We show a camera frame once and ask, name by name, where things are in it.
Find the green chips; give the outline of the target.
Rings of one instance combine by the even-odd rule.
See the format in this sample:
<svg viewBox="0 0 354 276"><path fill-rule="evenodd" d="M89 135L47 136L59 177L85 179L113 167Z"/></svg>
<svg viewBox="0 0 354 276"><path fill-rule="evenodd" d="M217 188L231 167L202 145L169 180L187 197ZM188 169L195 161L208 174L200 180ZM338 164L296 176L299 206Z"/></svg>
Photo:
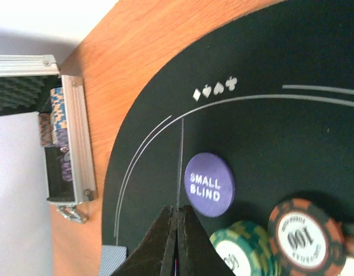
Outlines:
<svg viewBox="0 0 354 276"><path fill-rule="evenodd" d="M257 223L238 221L210 236L217 254L235 275L281 275L267 231Z"/></svg>

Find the brown chip top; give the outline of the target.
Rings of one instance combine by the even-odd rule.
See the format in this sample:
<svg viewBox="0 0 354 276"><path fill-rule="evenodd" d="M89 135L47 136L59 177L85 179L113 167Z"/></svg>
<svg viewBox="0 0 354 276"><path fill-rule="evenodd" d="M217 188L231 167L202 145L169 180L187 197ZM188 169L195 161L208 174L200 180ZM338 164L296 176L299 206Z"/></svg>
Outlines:
<svg viewBox="0 0 354 276"><path fill-rule="evenodd" d="M346 261L340 275L354 276L354 223L340 222L345 236Z"/></svg>
<svg viewBox="0 0 354 276"><path fill-rule="evenodd" d="M288 275L339 275L345 238L338 223L311 201L277 204L268 220L270 246Z"/></svg>

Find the purple small blind button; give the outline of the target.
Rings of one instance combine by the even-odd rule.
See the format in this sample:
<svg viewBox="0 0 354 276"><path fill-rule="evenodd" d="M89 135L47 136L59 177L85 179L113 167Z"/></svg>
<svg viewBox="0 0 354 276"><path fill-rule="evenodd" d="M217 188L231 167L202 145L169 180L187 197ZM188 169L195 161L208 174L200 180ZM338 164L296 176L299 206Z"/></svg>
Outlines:
<svg viewBox="0 0 354 276"><path fill-rule="evenodd" d="M231 206L235 197L232 171L216 154L196 154L184 172L184 188L191 205L206 217L219 217Z"/></svg>

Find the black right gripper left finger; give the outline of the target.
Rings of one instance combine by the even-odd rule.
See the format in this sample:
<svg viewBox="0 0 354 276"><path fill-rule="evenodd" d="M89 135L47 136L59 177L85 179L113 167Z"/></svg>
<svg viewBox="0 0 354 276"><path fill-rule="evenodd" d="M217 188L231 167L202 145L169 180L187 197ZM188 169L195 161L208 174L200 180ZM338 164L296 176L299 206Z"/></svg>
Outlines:
<svg viewBox="0 0 354 276"><path fill-rule="evenodd" d="M177 211L165 206L142 242L113 275L170 276L175 271Z"/></svg>

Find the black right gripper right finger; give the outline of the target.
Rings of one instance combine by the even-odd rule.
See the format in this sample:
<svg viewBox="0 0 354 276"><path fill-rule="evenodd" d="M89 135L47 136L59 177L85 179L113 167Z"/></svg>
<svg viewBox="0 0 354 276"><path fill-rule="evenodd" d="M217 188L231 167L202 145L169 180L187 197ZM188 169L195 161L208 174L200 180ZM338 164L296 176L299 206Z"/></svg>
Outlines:
<svg viewBox="0 0 354 276"><path fill-rule="evenodd" d="M177 245L177 275L233 275L212 246L190 205L178 210Z"/></svg>

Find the dealt card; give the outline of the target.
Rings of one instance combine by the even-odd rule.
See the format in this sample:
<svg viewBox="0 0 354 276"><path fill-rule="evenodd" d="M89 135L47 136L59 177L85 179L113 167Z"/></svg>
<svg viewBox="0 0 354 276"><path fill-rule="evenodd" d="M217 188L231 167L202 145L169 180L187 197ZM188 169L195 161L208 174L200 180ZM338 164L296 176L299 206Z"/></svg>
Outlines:
<svg viewBox="0 0 354 276"><path fill-rule="evenodd" d="M184 146L184 118L181 119L180 144L178 156L178 178L176 186L176 209L179 209L180 203L180 187L182 182L182 167L183 167L183 146Z"/></svg>
<svg viewBox="0 0 354 276"><path fill-rule="evenodd" d="M109 276L114 273L126 260L127 247L103 245L99 264L99 276Z"/></svg>

